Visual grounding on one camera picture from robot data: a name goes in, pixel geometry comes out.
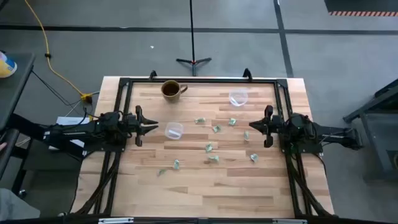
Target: transparent cup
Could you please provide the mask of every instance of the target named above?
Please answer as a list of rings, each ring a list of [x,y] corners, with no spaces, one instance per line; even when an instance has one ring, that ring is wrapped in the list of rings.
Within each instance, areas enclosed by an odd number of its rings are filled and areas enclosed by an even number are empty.
[[[233,89],[229,92],[229,101],[234,106],[242,106],[248,102],[248,91],[244,88]]]
[[[184,132],[184,126],[180,123],[169,122],[166,125],[166,130],[164,134],[169,139],[179,140]]]

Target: mug handle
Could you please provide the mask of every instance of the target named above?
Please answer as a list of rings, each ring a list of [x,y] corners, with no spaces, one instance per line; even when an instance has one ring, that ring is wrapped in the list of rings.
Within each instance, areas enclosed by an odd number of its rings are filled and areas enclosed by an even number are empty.
[[[187,85],[181,85],[180,87],[181,93],[184,93],[187,89],[188,89]]]

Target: bracket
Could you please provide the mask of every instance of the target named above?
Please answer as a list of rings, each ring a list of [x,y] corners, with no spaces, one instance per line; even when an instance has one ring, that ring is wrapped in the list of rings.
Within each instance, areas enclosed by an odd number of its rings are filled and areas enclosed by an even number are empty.
[[[278,82],[278,84],[280,84],[284,88],[287,88],[287,79],[286,78],[278,78],[276,81]]]
[[[251,82],[253,80],[253,76],[251,75],[251,72],[248,68],[245,68],[244,72],[243,72],[243,78],[246,78],[246,77],[248,77],[249,82]]]
[[[154,77],[156,77],[156,76],[157,76],[156,71],[153,70],[153,71],[150,73],[150,75],[149,75],[149,80],[152,81],[152,80],[154,79]]]

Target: wood grain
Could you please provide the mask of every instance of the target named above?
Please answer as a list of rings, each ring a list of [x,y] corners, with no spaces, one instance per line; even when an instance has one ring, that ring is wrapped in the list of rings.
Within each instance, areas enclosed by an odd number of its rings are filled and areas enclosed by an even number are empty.
[[[96,115],[113,110],[118,82],[119,77],[104,77]],[[303,80],[288,79],[288,84],[293,111],[311,117]],[[278,138],[274,135],[274,145],[266,149],[264,137],[248,125],[264,116],[266,105],[276,107],[272,85],[188,83],[188,90],[177,104],[163,99],[160,85],[133,86],[130,110],[141,105],[144,116],[158,121],[159,128],[142,138],[142,147],[135,146],[134,139],[128,140],[121,158],[113,215],[293,217],[286,164]],[[248,89],[249,99],[244,106],[230,105],[228,93],[233,88]],[[205,117],[206,122],[195,124],[193,120],[199,117]],[[228,126],[230,118],[238,120],[233,127]],[[181,140],[164,136],[170,121],[184,125]],[[213,132],[211,127],[216,125],[221,125],[220,133]],[[244,131],[249,131],[248,142],[243,139]],[[209,142],[213,151],[206,153]],[[257,163],[249,158],[253,153],[259,155]],[[208,156],[215,155],[220,157],[219,163],[208,160]],[[95,152],[84,160],[72,211],[78,210],[96,188],[103,156],[103,152]],[[180,170],[172,169],[175,159],[180,161]],[[322,164],[311,155],[303,155],[303,163],[309,188],[333,213]],[[159,169],[166,172],[157,176]]]

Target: gray floor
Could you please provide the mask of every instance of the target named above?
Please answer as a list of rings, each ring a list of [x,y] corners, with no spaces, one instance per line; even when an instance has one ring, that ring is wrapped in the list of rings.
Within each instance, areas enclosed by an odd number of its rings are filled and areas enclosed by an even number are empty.
[[[329,16],[320,0],[279,0],[286,29],[394,30],[398,17]],[[189,27],[184,0],[37,0],[32,1],[46,25]],[[197,27],[277,28],[272,0],[193,0]],[[0,23],[35,24],[23,0],[14,0],[0,12]],[[175,58],[190,59],[190,34],[183,32],[47,32],[53,66],[85,92],[97,91],[105,75],[190,76]],[[197,33],[197,58],[213,57],[199,68],[199,76],[241,76],[248,67],[255,77],[286,77],[278,34]],[[370,99],[397,78],[397,36],[287,35],[295,77],[305,79],[314,121],[346,126],[342,116]],[[35,52],[34,70],[70,101],[78,95],[52,75],[45,63],[40,31],[0,30],[0,49]],[[31,76],[17,113],[44,124],[69,111]],[[347,218],[396,222],[398,186],[367,184],[362,176],[373,168],[368,147],[350,151],[337,145],[325,148],[330,193],[337,215]],[[28,200],[44,215],[56,215],[70,206],[75,178],[45,187],[35,181]],[[39,172],[36,178],[52,176]],[[55,196],[56,190],[64,194]],[[59,208],[42,198],[58,197]]]

